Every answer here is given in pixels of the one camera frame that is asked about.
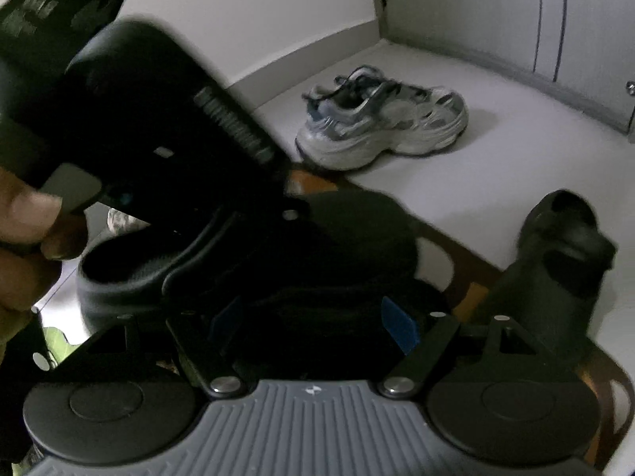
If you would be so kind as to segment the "person's left hand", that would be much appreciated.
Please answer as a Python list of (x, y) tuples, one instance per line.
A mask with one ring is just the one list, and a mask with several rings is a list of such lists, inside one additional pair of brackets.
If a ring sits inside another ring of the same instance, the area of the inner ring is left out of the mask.
[(38, 245), (54, 227), (62, 199), (43, 194), (10, 171), (1, 171), (1, 347), (31, 319), (32, 305), (52, 284), (40, 253), (13, 253), (10, 247)]

